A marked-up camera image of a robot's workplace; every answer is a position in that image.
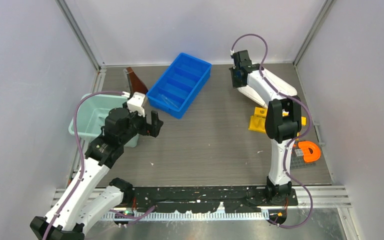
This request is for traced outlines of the white plastic tray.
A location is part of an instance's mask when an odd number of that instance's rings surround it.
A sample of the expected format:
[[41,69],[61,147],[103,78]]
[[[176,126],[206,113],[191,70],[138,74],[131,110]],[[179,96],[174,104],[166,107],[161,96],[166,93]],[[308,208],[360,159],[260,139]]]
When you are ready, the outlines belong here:
[[[271,85],[280,93],[287,96],[296,96],[297,90],[272,73],[264,69],[263,76],[271,83]],[[240,93],[253,100],[262,107],[267,107],[268,103],[274,99],[285,99],[283,95],[279,95],[273,88],[263,79],[259,70],[255,70],[247,77],[247,85],[237,88]]]

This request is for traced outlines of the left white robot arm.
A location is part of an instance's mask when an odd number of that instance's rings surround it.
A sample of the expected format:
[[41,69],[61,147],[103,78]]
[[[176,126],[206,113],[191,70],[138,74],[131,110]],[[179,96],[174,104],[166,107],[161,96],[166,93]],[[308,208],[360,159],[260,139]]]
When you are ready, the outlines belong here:
[[80,171],[58,202],[45,216],[36,216],[30,228],[39,240],[83,240],[90,229],[111,209],[128,207],[134,199],[133,185],[118,177],[91,202],[97,184],[124,153],[125,144],[137,135],[157,137],[164,122],[151,111],[151,122],[127,107],[113,108],[100,135],[89,143]]

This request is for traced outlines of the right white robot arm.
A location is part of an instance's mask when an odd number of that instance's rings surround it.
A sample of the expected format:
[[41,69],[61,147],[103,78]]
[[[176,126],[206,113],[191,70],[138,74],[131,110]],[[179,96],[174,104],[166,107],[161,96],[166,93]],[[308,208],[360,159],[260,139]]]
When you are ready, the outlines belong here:
[[300,99],[289,83],[252,63],[247,50],[232,51],[230,56],[232,86],[250,87],[267,105],[264,128],[271,141],[271,166],[263,195],[271,205],[279,205],[292,192],[290,162],[292,146],[302,129]]

